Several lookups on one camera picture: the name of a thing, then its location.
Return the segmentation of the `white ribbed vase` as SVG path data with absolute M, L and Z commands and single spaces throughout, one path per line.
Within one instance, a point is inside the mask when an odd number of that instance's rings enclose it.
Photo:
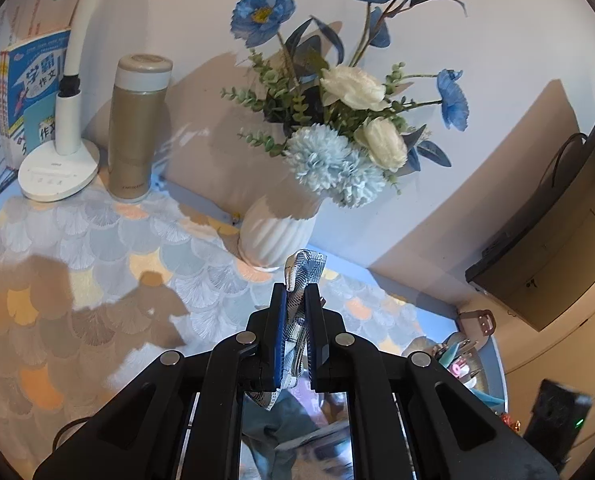
M 313 193 L 276 188 L 250 206 L 241 224 L 238 249 L 253 268 L 272 272 L 305 249 L 323 200 Z

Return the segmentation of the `ribbed glass plate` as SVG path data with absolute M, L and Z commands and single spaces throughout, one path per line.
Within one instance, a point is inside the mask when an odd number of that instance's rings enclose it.
M 417 337 L 408 344 L 408 347 L 401 352 L 401 355 L 410 356 L 410 354 L 417 351 L 423 351 L 440 361 L 453 347 L 456 347 L 457 350 L 453 358 L 445 364 L 447 370 L 458 378 L 465 387 L 489 393 L 488 381 L 479 352 L 475 349 L 474 342 L 464 333 L 454 332 L 442 342 L 436 342 L 427 336 Z

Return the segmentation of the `brown handbag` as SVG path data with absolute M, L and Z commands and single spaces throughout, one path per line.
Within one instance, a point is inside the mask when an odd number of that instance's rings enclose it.
M 461 333 L 470 339 L 474 348 L 480 351 L 490 336 L 493 336 L 497 327 L 495 316 L 491 310 L 475 310 L 461 312 L 457 324 Z

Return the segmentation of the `black television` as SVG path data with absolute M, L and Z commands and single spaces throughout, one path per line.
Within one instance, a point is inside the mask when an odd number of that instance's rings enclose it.
M 595 124 L 553 158 L 465 281 L 540 332 L 595 284 Z

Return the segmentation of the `artificial flower bouquet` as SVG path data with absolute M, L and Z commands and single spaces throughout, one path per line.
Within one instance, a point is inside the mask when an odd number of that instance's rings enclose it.
M 282 127 L 283 140 L 264 131 L 243 132 L 241 139 L 282 158 L 290 174 L 281 193 L 315 206 L 325 200 L 342 208 L 366 206 L 397 185 L 406 169 L 420 170 L 422 159 L 451 165 L 427 126 L 412 127 L 404 116 L 423 105 L 404 94 L 417 75 L 397 63 L 378 79 L 360 66 L 369 49 L 390 47 L 392 18 L 432 0 L 355 1 L 366 13 L 351 56 L 332 26 L 315 16 L 283 37 L 294 0 L 239 0 L 231 13 L 230 32 L 250 51 L 258 86 L 221 95 Z

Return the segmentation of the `patterned table mat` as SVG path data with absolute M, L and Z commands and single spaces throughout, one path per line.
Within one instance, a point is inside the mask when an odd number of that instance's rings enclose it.
M 235 253 L 238 232 L 154 192 L 101 183 L 54 204 L 0 197 L 0 452 L 23 477 L 71 420 L 167 349 L 207 351 L 266 307 L 281 272 Z

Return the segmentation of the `gold thermos bottle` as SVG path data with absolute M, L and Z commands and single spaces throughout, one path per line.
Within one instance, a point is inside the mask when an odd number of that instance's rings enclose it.
M 108 190 L 141 200 L 151 188 L 157 128 L 172 72 L 169 58 L 134 53 L 117 64 L 108 127 Z

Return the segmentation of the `white desk lamp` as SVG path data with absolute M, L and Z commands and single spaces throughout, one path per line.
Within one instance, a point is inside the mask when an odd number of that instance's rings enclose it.
M 54 141 L 35 148 L 18 170 L 22 193 L 38 203 L 54 203 L 75 195 L 99 171 L 100 150 L 82 137 L 80 79 L 84 40 L 98 4 L 99 0 L 79 0 L 76 6 L 55 100 Z

